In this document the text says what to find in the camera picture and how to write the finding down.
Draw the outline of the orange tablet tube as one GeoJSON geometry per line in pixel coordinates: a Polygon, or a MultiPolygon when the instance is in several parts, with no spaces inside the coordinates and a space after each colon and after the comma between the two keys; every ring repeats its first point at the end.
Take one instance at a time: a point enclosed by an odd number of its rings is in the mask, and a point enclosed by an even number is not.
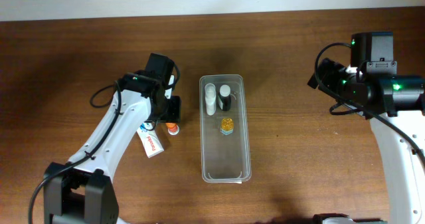
{"type": "Polygon", "coordinates": [[[172,136],[175,136],[179,133],[179,126],[176,123],[166,123],[166,127],[168,130],[168,133],[172,136]]]}

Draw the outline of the white pump bottle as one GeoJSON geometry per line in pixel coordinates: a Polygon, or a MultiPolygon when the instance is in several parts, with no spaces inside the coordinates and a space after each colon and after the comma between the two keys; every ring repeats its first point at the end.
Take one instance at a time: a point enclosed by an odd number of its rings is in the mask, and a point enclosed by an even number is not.
{"type": "Polygon", "coordinates": [[[216,88],[213,83],[205,85],[205,104],[206,111],[209,116],[216,112],[216,88]]]}

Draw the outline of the dark bottle white cap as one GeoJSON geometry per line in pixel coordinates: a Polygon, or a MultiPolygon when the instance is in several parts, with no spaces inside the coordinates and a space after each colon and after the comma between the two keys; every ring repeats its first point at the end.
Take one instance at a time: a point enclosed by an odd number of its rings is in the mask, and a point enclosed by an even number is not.
{"type": "Polygon", "coordinates": [[[229,111],[231,107],[230,87],[223,84],[218,92],[218,105],[222,111],[229,111]]]}

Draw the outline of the gold lid small jar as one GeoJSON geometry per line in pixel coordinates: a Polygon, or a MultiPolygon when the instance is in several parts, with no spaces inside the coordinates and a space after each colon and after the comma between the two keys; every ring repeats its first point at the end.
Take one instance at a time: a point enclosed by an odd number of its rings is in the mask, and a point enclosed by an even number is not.
{"type": "Polygon", "coordinates": [[[234,121],[232,118],[223,118],[220,123],[220,132],[224,135],[233,133],[234,121]]]}

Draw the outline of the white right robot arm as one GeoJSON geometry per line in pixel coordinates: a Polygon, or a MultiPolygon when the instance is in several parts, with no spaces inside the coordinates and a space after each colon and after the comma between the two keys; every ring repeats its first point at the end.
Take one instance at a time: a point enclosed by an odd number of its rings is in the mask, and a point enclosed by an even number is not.
{"type": "Polygon", "coordinates": [[[355,33],[349,66],[316,56],[308,86],[332,97],[334,116],[369,121],[381,154],[389,223],[424,222],[424,78],[399,75],[389,31],[355,33]]]}

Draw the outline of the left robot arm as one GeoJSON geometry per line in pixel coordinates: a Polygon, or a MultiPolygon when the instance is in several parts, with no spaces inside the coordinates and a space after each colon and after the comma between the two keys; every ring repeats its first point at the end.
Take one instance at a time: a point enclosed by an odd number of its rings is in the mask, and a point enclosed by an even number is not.
{"type": "Polygon", "coordinates": [[[143,70],[111,87],[108,111],[83,146],[65,164],[52,162],[30,200],[28,222],[43,192],[45,223],[123,223],[113,179],[127,147],[144,123],[178,123],[181,99],[171,95],[180,78],[167,56],[152,53],[143,70]]]}

